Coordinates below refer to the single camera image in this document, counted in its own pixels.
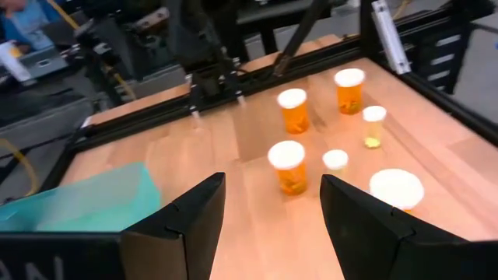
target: yellow cable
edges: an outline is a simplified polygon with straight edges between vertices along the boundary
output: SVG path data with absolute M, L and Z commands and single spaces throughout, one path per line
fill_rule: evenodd
M 14 157 L 24 165 L 24 168 L 26 168 L 26 172 L 31 179 L 31 189 L 24 195 L 24 197 L 36 194 L 40 190 L 40 184 L 38 183 L 37 174 L 34 172 L 34 168 L 30 161 L 24 157 L 24 155 L 14 145 L 7 141 L 7 139 L 0 138 L 0 145 L 5 146 L 14 155 Z
M 412 0 L 403 0 L 402 4 L 398 7 L 395 14 L 392 16 L 392 19 L 394 19 L 394 20 L 399 19 L 403 15 L 403 12 L 405 12 L 406 7 L 408 7 L 408 4 L 410 4 L 411 1 Z M 358 35 L 358 34 L 348 34 L 345 37 L 346 38 L 353 37 L 355 35 Z
M 54 2 L 54 0 L 47 0 L 48 3 L 61 15 L 62 19 L 64 19 L 73 29 L 78 29 L 79 25 L 72 19 L 70 15 L 59 4 Z M 112 67 L 105 65 L 106 71 L 110 71 Z M 114 73 L 114 78 L 119 82 L 119 84 L 123 87 L 123 90 L 133 99 L 137 100 L 137 96 L 133 92 L 133 89 L 123 80 L 121 75 L 118 73 Z

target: wooden table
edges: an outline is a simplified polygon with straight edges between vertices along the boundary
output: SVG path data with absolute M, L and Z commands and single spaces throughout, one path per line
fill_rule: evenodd
M 336 42 L 326 37 L 303 45 L 312 51 Z M 257 68 L 272 62 L 251 62 Z M 366 71 L 366 105 L 388 109 L 381 149 L 363 147 L 361 115 L 338 112 L 334 74 L 343 68 Z M 284 89 L 308 92 L 312 126 L 298 136 L 285 133 L 276 96 Z M 97 115 L 101 122 L 186 92 L 168 90 Z M 287 197 L 266 159 L 276 142 L 295 139 L 307 150 L 309 190 Z M 216 171 L 227 176 L 226 210 L 212 279 L 341 279 L 318 197 L 329 149 L 350 155 L 351 184 L 367 189 L 370 177 L 385 168 L 417 175 L 426 189 L 413 215 L 469 240 L 498 238 L 498 151 L 418 93 L 367 59 L 268 89 L 232 104 L 83 152 L 65 183 L 91 177 L 134 161 L 144 161 L 164 203 Z

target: black metal frame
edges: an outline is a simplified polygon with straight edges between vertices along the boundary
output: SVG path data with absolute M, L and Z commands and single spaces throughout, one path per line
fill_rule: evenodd
M 360 11 L 361 34 L 359 36 L 345 39 L 341 43 L 293 58 L 289 63 L 287 72 L 282 76 L 271 75 L 273 72 L 272 66 L 242 75 L 240 81 L 243 85 L 242 90 L 244 95 L 250 96 L 262 90 L 322 72 L 358 58 L 366 57 L 385 68 L 393 76 L 412 87 L 442 110 L 447 111 L 462 124 L 480 134 L 490 143 L 498 146 L 498 130 L 495 124 L 455 102 L 450 96 L 439 91 L 435 86 L 432 86 L 417 74 L 410 72 L 404 75 L 397 75 L 389 69 L 388 65 L 384 63 L 384 56 L 381 54 L 382 47 L 371 17 L 371 2 L 373 1 L 362 0 Z M 413 37 L 424 37 L 427 34 L 441 32 L 449 27 L 470 22 L 472 19 L 468 17 L 465 18 L 465 21 L 462 21 L 462 17 L 465 16 L 466 11 L 457 7 L 458 5 L 445 5 L 436 11 L 424 12 L 407 19 L 398 20 L 396 26 L 402 40 Z M 234 100 L 234 96 L 220 94 L 218 98 L 210 100 L 203 107 L 200 107 L 199 111 L 219 107 Z M 59 185 L 77 153 L 182 117 L 187 117 L 188 115 L 190 115 L 189 98 L 188 93 L 186 93 L 172 100 L 158 103 L 102 124 L 91 125 L 78 131 L 68 140 L 65 152 L 48 178 L 44 181 L 41 190 L 45 191 Z

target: person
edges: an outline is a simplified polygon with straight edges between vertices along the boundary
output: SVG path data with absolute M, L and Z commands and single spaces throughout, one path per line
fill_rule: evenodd
M 47 0 L 0 0 L 0 8 L 5 39 L 14 41 L 22 53 L 54 46 L 41 27 L 61 16 Z

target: white lid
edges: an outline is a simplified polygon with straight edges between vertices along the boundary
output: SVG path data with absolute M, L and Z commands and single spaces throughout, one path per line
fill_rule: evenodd
M 417 176 L 404 170 L 389 169 L 372 176 L 370 193 L 396 208 L 410 210 L 423 199 L 424 189 Z
M 337 86 L 358 86 L 365 80 L 365 72 L 358 68 L 344 69 L 335 74 L 334 80 Z
M 288 89 L 279 94 L 277 102 L 285 109 L 293 109 L 306 101 L 306 92 L 302 89 Z
M 365 121 L 382 121 L 388 115 L 388 111 L 382 106 L 370 106 L 363 109 L 363 119 Z
M 322 157 L 324 164 L 330 170 L 341 170 L 348 165 L 348 154 L 342 150 L 331 150 Z
M 268 160 L 277 170 L 291 170 L 304 161 L 304 147 L 295 141 L 275 144 L 268 151 Z

